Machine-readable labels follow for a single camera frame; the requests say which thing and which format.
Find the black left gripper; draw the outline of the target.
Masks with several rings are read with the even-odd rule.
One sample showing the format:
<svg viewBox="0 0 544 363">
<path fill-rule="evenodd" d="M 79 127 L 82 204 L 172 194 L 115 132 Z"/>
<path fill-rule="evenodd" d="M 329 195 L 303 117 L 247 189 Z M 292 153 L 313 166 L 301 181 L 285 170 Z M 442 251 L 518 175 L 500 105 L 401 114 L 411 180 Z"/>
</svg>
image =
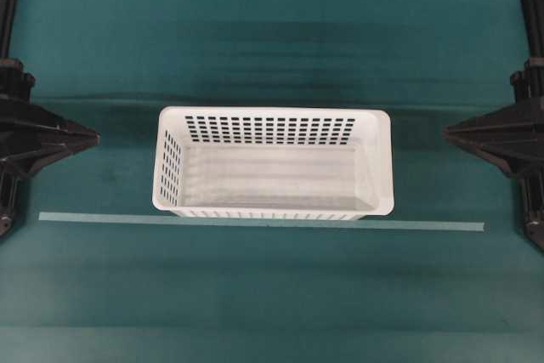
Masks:
<svg viewBox="0 0 544 363">
<path fill-rule="evenodd" d="M 44 167 L 99 144 L 99 134 L 39 105 L 1 101 L 1 169 L 34 176 Z"/>
</svg>

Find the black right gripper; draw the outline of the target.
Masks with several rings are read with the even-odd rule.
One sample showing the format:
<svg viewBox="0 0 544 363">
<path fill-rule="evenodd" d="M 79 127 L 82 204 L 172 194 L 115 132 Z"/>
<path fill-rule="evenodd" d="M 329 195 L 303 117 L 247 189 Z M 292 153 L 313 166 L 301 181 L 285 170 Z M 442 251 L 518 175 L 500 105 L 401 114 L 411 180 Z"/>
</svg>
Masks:
<svg viewBox="0 0 544 363">
<path fill-rule="evenodd" d="M 534 97 L 447 127 L 452 145 L 499 168 L 507 176 L 543 169 L 543 98 Z"/>
</svg>

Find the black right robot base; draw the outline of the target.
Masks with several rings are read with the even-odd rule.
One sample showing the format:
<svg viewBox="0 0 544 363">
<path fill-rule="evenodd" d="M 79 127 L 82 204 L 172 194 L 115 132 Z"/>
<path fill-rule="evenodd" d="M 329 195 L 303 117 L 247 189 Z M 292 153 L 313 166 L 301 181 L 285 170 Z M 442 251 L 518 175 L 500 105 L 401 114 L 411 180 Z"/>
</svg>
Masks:
<svg viewBox="0 0 544 363">
<path fill-rule="evenodd" d="M 543 171 L 519 180 L 525 237 L 543 251 Z"/>
</svg>

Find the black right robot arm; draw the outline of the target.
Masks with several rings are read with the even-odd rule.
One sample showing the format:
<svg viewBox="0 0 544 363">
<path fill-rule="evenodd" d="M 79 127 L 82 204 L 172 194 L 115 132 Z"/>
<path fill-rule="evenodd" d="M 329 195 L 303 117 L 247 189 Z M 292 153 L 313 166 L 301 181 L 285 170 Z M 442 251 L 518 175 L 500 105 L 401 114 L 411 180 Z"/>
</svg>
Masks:
<svg viewBox="0 0 544 363">
<path fill-rule="evenodd" d="M 543 169 L 543 59 L 530 58 L 510 77 L 515 102 L 447 127 L 450 144 L 513 179 Z"/>
</svg>

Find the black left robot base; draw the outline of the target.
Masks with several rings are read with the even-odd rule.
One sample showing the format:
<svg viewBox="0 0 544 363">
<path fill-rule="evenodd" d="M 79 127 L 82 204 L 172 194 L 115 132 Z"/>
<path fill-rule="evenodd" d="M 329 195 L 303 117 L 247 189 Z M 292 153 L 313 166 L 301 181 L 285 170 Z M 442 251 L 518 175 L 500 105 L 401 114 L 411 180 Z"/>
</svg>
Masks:
<svg viewBox="0 0 544 363">
<path fill-rule="evenodd" d="M 1 169 L 1 241 L 7 240 L 25 220 L 25 183 Z"/>
</svg>

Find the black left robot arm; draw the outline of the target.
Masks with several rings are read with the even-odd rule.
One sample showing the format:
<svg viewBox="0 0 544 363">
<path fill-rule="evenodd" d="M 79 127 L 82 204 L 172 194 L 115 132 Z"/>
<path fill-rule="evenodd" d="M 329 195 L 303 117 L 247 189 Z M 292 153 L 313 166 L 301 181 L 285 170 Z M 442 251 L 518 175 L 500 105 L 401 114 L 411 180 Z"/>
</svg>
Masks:
<svg viewBox="0 0 544 363">
<path fill-rule="evenodd" d="M 19 60 L 1 61 L 1 169 L 26 179 L 99 144 L 99 134 L 30 102 L 35 78 Z"/>
</svg>

